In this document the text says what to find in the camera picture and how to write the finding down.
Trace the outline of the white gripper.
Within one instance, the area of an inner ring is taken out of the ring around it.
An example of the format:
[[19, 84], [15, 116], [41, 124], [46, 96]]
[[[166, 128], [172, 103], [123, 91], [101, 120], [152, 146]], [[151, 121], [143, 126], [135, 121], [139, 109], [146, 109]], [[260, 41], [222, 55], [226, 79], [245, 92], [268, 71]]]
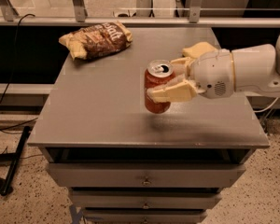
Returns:
[[231, 52], [220, 49], [207, 52], [195, 61], [190, 57], [170, 61], [177, 76], [191, 80], [172, 80], [167, 84], [147, 89], [154, 103], [187, 102], [200, 94], [209, 99], [227, 98], [234, 93], [234, 74]]

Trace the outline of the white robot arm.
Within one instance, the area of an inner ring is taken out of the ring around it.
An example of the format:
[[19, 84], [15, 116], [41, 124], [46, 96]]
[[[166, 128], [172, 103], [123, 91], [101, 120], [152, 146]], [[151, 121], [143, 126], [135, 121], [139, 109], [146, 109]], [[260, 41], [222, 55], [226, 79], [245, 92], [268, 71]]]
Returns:
[[199, 42], [183, 49], [182, 54], [171, 61], [175, 78], [147, 89], [153, 102], [186, 102], [198, 94], [225, 98], [243, 91], [280, 98], [280, 35], [274, 46], [229, 51]]

